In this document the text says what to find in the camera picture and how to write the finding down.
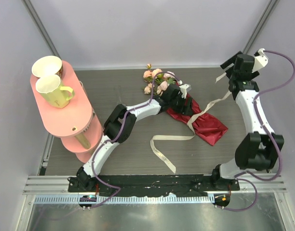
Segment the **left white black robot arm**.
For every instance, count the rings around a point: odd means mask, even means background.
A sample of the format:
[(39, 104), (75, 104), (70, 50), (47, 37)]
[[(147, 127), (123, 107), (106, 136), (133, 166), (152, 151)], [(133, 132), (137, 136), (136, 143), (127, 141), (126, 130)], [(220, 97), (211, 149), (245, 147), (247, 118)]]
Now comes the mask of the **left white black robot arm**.
[(117, 105), (105, 122), (104, 134), (88, 162), (79, 168), (75, 177), (68, 178), (68, 191), (92, 192), (97, 185), (103, 184), (119, 192), (120, 187), (106, 183), (98, 177), (110, 154), (129, 138), (136, 122), (158, 115), (169, 108), (177, 112), (182, 112), (184, 109), (189, 112), (191, 101), (186, 102), (186, 100), (190, 89), (189, 84), (170, 84), (161, 96), (154, 96), (146, 102), (127, 107), (122, 104)]

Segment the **cream ribbon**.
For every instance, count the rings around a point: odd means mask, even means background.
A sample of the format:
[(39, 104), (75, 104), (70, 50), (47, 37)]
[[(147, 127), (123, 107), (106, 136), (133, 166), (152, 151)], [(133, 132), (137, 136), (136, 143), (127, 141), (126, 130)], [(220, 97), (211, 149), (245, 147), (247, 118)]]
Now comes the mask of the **cream ribbon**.
[(195, 130), (194, 130), (192, 124), (198, 119), (199, 116), (207, 113), (207, 111), (210, 110), (216, 103), (218, 103), (220, 101), (224, 101), (230, 95), (231, 95), (231, 92), (228, 91), (222, 98), (210, 101), (202, 112), (200, 112), (198, 114), (194, 114), (189, 119), (189, 121), (187, 122), (187, 126), (193, 132), (192, 136), (155, 135), (152, 137), (152, 139), (150, 140), (150, 147), (151, 147), (153, 153), (155, 155), (157, 155), (159, 157), (159, 159), (161, 159), (173, 173), (176, 173), (175, 165), (160, 150), (158, 150), (156, 148), (154, 141), (187, 141), (187, 140), (193, 139), (196, 136), (196, 133), (195, 133)]

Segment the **pink flower bouquet red wrap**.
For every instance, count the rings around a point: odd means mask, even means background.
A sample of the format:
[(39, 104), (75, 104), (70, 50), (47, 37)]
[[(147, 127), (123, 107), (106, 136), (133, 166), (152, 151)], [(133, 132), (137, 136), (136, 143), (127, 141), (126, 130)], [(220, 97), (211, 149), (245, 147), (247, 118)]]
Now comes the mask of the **pink flower bouquet red wrap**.
[[(148, 85), (144, 88), (144, 94), (154, 94), (161, 96), (162, 92), (167, 89), (170, 84), (178, 85), (178, 80), (175, 78), (173, 72), (163, 72), (161, 69), (152, 70), (152, 65), (147, 64), (147, 70), (143, 73), (143, 79)], [(192, 99), (192, 111), (193, 115), (202, 112), (199, 104)], [(187, 124), (192, 116), (186, 116), (182, 113), (177, 113), (173, 109), (166, 111), (173, 119)], [(198, 119), (192, 124), (196, 135), (202, 138), (210, 145), (215, 145), (216, 142), (227, 132), (228, 128), (221, 123), (217, 118), (205, 113), (198, 117)]]

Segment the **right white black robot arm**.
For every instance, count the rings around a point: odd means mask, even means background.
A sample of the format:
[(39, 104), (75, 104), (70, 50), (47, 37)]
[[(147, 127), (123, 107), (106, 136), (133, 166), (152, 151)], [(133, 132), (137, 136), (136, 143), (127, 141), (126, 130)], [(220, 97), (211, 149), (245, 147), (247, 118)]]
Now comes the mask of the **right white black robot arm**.
[(275, 134), (269, 125), (258, 84), (254, 81), (267, 64), (265, 49), (259, 49), (254, 55), (239, 51), (220, 66), (229, 79), (229, 92), (241, 110), (246, 136), (236, 149), (235, 157), (212, 171), (211, 185), (216, 190), (228, 190), (238, 176), (246, 173), (259, 180), (256, 171), (273, 169), (278, 162), (284, 138)]

